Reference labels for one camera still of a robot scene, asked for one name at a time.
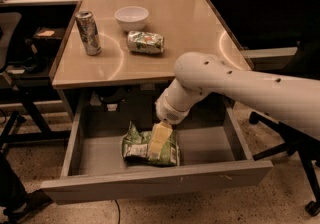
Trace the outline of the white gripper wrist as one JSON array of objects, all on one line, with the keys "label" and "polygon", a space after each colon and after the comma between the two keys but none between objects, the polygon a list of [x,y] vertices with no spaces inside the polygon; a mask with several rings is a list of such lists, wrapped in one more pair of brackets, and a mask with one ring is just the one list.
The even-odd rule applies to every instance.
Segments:
[{"label": "white gripper wrist", "polygon": [[153,126],[151,139],[148,144],[148,157],[150,159],[159,159],[162,148],[170,138],[173,128],[171,125],[181,123],[189,114],[190,105],[182,104],[181,110],[172,106],[165,93],[162,93],[155,102],[156,116],[162,121]]}]

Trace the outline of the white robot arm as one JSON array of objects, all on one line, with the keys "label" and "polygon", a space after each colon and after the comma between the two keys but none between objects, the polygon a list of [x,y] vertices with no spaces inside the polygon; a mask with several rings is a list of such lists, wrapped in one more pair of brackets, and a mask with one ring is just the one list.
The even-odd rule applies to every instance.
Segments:
[{"label": "white robot arm", "polygon": [[193,105],[218,93],[320,139],[319,80],[233,69],[218,57],[199,52],[181,55],[174,76],[156,101],[161,121],[177,125]]}]

